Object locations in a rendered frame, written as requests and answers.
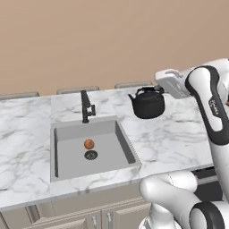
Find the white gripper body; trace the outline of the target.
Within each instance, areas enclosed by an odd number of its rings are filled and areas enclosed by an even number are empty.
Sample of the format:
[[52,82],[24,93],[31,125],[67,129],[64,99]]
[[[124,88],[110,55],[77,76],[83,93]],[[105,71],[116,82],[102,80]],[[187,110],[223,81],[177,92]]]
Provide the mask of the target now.
[[185,88],[185,77],[175,69],[166,69],[155,74],[155,82],[173,98],[187,98],[191,94]]

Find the black kettle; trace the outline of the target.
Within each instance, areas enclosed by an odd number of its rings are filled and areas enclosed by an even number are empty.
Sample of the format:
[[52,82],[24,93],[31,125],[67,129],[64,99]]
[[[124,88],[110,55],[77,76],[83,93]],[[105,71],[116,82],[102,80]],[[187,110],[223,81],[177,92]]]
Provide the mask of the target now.
[[133,113],[140,119],[153,119],[165,111],[164,89],[160,86],[137,89],[135,97],[129,94]]

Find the black sink drain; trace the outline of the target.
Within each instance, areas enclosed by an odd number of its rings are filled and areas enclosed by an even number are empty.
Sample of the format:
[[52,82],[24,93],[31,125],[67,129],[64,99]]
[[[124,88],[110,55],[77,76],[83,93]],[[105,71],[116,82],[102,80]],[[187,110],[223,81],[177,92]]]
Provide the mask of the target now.
[[88,160],[94,160],[98,157],[98,153],[95,150],[88,150],[85,154],[84,157]]

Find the grey sink basin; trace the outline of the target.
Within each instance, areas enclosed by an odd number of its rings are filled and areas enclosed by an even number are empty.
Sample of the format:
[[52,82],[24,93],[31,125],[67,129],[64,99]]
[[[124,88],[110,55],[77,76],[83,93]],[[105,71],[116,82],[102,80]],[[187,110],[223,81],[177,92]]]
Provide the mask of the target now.
[[[93,149],[84,147],[93,140]],[[95,150],[98,157],[84,154]],[[97,117],[89,123],[52,123],[50,130],[50,181],[60,182],[82,176],[141,166],[139,157],[116,115]]]

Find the beige cabinet door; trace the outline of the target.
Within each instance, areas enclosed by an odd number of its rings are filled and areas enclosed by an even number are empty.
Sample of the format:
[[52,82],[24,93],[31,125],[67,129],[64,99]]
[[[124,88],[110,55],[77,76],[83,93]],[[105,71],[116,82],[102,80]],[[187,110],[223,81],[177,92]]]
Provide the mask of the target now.
[[97,217],[97,229],[101,229],[99,211],[59,216],[52,220],[45,220],[39,224],[34,224],[26,229],[94,229],[93,216]]
[[149,203],[135,202],[123,204],[101,211],[101,228],[108,229],[106,213],[111,213],[112,229],[139,229],[141,221],[148,215]]

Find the grey stool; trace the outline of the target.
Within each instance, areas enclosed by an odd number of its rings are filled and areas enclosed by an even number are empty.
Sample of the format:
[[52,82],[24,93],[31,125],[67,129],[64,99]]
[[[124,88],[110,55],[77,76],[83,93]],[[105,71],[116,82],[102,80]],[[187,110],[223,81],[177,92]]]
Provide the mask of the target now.
[[58,89],[57,92],[56,92],[56,95],[78,93],[78,92],[81,92],[82,90],[96,91],[96,90],[99,90],[99,86],[71,88],[71,89]]
[[151,81],[136,81],[136,82],[125,82],[117,83],[114,85],[115,89],[131,88],[131,87],[143,87],[153,85]]
[[39,93],[37,91],[34,91],[34,92],[0,95],[0,101],[18,99],[18,98],[33,98],[33,97],[39,97]]

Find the black tap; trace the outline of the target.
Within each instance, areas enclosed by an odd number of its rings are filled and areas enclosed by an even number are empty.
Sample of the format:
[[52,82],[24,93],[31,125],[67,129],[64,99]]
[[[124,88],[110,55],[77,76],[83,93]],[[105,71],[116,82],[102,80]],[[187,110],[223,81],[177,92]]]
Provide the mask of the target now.
[[81,110],[83,123],[88,123],[89,117],[96,114],[96,108],[94,105],[91,105],[86,90],[81,91]]

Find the black dishwasher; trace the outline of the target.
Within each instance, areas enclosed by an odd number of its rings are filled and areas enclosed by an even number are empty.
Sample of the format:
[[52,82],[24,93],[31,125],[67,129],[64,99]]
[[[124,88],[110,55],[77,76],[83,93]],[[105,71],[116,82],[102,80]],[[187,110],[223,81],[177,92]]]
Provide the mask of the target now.
[[223,198],[223,192],[213,166],[193,170],[192,173],[199,179],[198,188],[194,194],[201,201],[219,201]]

